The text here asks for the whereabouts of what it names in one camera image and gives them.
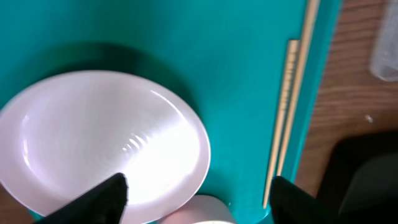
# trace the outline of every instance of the wooden surface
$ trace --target wooden surface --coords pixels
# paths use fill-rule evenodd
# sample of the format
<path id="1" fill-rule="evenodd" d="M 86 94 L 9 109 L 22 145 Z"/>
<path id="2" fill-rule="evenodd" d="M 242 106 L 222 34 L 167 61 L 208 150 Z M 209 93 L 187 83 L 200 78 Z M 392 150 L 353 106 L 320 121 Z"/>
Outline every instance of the wooden surface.
<path id="1" fill-rule="evenodd" d="M 385 5 L 346 0 L 341 9 L 295 182 L 310 195 L 337 141 L 398 128 L 398 82 L 381 81 L 368 69 Z"/>
<path id="2" fill-rule="evenodd" d="M 33 221 L 27 209 L 0 185 L 0 224 L 30 224 Z"/>

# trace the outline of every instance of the teal surface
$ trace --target teal surface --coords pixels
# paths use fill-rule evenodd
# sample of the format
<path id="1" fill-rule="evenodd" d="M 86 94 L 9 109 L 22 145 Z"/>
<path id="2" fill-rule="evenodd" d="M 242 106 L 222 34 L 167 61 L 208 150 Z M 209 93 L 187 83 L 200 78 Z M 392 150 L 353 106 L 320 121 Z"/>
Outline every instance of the teal surface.
<path id="1" fill-rule="evenodd" d="M 0 1 L 0 106 L 43 78 L 107 69 L 181 96 L 208 131 L 201 194 L 258 223 L 285 49 L 306 1 Z M 323 0 L 283 176 L 294 180 L 340 1 Z"/>

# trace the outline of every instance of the white cup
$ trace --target white cup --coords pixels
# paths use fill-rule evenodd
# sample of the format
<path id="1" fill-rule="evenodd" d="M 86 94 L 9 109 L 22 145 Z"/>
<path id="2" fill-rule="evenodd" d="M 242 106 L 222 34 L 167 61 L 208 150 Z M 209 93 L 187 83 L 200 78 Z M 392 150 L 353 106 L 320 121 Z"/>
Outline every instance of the white cup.
<path id="1" fill-rule="evenodd" d="M 158 224 L 234 224 L 226 205 L 217 198 L 196 195 L 184 206 L 160 219 Z"/>

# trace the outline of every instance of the chopsticks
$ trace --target chopsticks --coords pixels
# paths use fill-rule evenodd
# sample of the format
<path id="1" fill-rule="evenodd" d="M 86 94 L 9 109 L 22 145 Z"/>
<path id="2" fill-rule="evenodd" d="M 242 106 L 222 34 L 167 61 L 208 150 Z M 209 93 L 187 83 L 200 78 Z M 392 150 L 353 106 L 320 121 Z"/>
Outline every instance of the chopsticks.
<path id="1" fill-rule="evenodd" d="M 289 100 L 289 92 L 290 92 L 290 82 L 288 82 L 288 84 L 285 84 L 285 82 L 287 82 L 287 80 L 289 80 L 288 77 L 291 77 L 292 70 L 294 69 L 294 65 L 295 65 L 295 60 L 293 62 L 290 62 L 289 59 L 291 59 L 292 57 L 294 57 L 294 59 L 296 58 L 296 54 L 294 53 L 294 56 L 292 56 L 292 53 L 289 51 L 292 50 L 293 52 L 295 52 L 297 50 L 297 42 L 295 43 L 295 41 L 297 41 L 297 40 L 289 41 L 287 60 L 285 63 L 284 81 L 282 82 L 279 110 L 278 110 L 278 115 L 277 115 L 277 122 L 275 124 L 275 133 L 274 133 L 274 139 L 273 139 L 273 143 L 272 143 L 271 156 L 270 156 L 271 159 L 269 161 L 269 168 L 268 168 L 268 172 L 267 172 L 267 180 L 266 180 L 266 187 L 265 187 L 265 193 L 264 193 L 264 201 L 263 201 L 263 205 L 262 205 L 264 208 L 267 207 L 269 191 L 271 188 L 271 181 L 272 181 L 272 177 L 274 176 L 274 172 L 275 172 L 275 161 L 276 161 L 276 157 L 278 156 L 280 136 L 281 136 L 282 130 L 284 129 L 284 134 L 283 134 L 283 138 L 282 138 L 282 146 L 281 146 L 281 149 L 279 152 L 277 175 L 281 175 L 281 173 L 282 173 L 282 168 L 284 165 L 285 156 L 286 156 L 286 152 L 287 152 L 287 146 L 289 145 L 290 134 L 292 131 L 295 109 L 296 109 L 297 102 L 299 99 L 301 84 L 302 84 L 302 80 L 303 80 L 303 74 L 305 71 L 305 64 L 307 62 L 308 51 L 309 51 L 310 44 L 311 44 L 313 27 L 315 25 L 315 19 L 317 17 L 318 6 L 319 6 L 319 0 L 308 0 L 307 10 L 305 13 L 305 20 L 304 20 L 304 25 L 303 25 L 303 30 L 302 30 L 302 36 L 300 39 L 300 50 L 298 52 L 298 60 L 297 60 L 297 67 L 295 70 L 293 89 L 292 89 L 292 94 L 290 97 L 285 127 L 283 128 L 283 120 L 285 119 L 286 106 L 287 106 L 287 101 Z"/>
<path id="2" fill-rule="evenodd" d="M 279 151 L 280 137 L 282 135 L 283 124 L 286 116 L 287 103 L 289 100 L 290 87 L 292 82 L 292 76 L 294 71 L 294 65 L 296 61 L 297 49 L 299 46 L 298 40 L 290 40 L 287 47 L 287 57 L 285 61 L 285 72 L 282 80 L 282 87 L 280 89 L 279 96 L 279 106 L 278 106 L 278 114 L 276 118 L 275 130 L 274 130 L 274 139 L 272 142 L 271 148 L 271 159 L 268 165 L 268 173 L 267 173 L 267 181 L 266 188 L 264 192 L 264 201 L 263 207 L 267 207 L 267 199 L 269 197 L 269 191 L 271 187 L 271 180 L 274 176 L 275 172 L 275 164 Z"/>

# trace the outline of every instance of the plate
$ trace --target plate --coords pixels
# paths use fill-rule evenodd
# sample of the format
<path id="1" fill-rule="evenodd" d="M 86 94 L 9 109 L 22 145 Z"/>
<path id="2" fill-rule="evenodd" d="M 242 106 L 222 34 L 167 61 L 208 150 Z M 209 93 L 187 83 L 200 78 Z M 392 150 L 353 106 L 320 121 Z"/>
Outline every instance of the plate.
<path id="1" fill-rule="evenodd" d="M 141 77 L 80 71 L 42 80 L 0 113 L 0 179 L 46 216 L 122 172 L 122 223 L 147 223 L 187 202 L 203 183 L 210 143 L 199 117 Z"/>

